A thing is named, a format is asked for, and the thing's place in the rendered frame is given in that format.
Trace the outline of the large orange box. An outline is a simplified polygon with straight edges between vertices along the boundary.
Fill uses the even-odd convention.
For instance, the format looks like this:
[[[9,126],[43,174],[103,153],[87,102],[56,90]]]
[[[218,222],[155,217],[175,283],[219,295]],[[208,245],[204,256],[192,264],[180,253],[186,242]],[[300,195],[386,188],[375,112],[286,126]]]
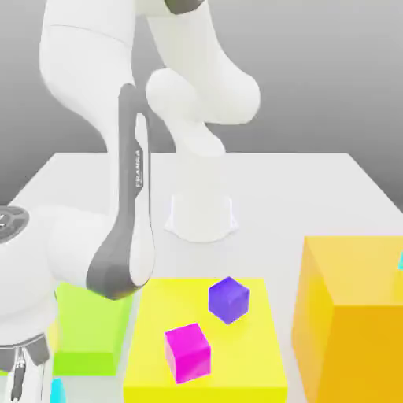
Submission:
[[[403,403],[403,236],[308,236],[292,344],[308,403]]]

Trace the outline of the small purple cube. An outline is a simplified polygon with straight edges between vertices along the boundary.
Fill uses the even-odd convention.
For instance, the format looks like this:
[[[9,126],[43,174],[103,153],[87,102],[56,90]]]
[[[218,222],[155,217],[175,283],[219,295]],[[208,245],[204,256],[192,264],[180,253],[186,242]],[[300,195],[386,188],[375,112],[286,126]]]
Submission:
[[[228,276],[208,292],[209,311],[225,324],[232,324],[249,311],[250,289]]]

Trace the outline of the large yellow box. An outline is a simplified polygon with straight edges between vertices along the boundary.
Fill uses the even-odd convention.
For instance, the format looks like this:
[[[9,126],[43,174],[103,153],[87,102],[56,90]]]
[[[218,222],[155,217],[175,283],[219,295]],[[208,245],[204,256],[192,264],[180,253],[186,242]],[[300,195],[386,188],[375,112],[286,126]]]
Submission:
[[[261,278],[241,278],[249,311],[225,324],[208,308],[214,279],[151,279],[142,289],[124,377],[124,403],[286,403],[287,380],[268,293]],[[198,323],[211,373],[177,384],[165,358],[165,332]]]

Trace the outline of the small magenta cube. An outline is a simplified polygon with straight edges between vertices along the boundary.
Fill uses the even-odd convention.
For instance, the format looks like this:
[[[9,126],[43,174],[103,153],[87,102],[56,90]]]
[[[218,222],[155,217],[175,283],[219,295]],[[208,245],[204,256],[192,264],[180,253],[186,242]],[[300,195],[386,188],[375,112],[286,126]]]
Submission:
[[[165,332],[165,358],[177,384],[211,373],[211,346],[198,323]]]

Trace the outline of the large lime green box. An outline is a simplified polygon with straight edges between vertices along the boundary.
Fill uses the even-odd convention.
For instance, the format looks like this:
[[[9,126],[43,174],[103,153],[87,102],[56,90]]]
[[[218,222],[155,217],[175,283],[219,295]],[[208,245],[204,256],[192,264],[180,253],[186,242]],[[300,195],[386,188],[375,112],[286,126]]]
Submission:
[[[66,283],[58,286],[55,376],[117,373],[133,297],[111,301]]]

